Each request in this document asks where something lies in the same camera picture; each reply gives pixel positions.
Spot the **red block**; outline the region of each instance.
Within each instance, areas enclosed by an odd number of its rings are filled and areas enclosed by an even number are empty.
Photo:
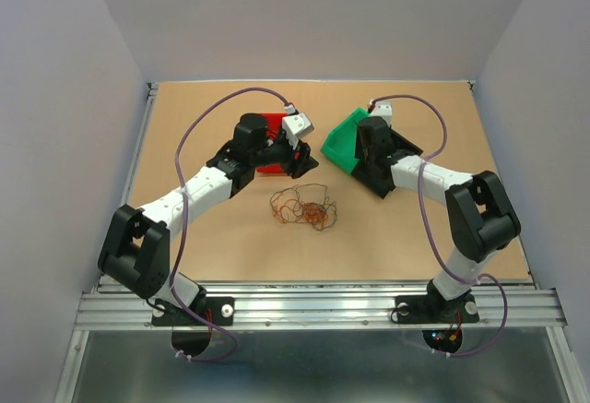
[[[274,138],[278,131],[280,130],[281,123],[283,121],[283,117],[285,117],[286,113],[266,113],[262,114],[266,121],[268,122],[268,132],[269,137]],[[268,165],[263,166],[261,168],[256,168],[257,172],[262,172],[264,174],[284,174],[285,172],[282,170],[280,165]]]

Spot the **copper wire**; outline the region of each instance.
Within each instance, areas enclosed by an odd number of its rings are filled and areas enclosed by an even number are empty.
[[[322,203],[302,200],[301,191],[312,187],[323,189]],[[316,231],[333,227],[338,218],[336,202],[330,201],[325,184],[299,184],[276,191],[270,197],[270,207],[279,223],[309,223]]]

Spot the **gray wall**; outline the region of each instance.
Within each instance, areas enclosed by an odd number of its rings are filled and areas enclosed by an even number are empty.
[[[557,287],[590,383],[590,0],[524,0],[476,88],[532,271]]]
[[[102,0],[0,2],[0,399],[46,402],[145,84]]]
[[[521,0],[105,0],[149,80],[475,77]]]

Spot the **screw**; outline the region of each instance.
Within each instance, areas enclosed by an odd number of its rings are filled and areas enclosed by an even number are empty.
[[[478,313],[478,306],[473,302],[465,303],[465,310],[469,315],[475,315]]]
[[[230,318],[233,315],[233,308],[230,304],[221,306],[221,315],[225,318]]]
[[[406,315],[409,315],[409,310],[406,308],[407,308],[407,303],[398,304],[397,305],[397,313],[403,317],[405,317]]]

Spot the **green block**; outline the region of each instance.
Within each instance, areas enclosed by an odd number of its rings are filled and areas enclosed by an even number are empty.
[[[369,117],[369,113],[362,108],[357,108],[328,134],[322,145],[322,154],[347,173],[352,173],[359,162],[359,159],[354,157],[357,146],[357,124],[365,117]]]

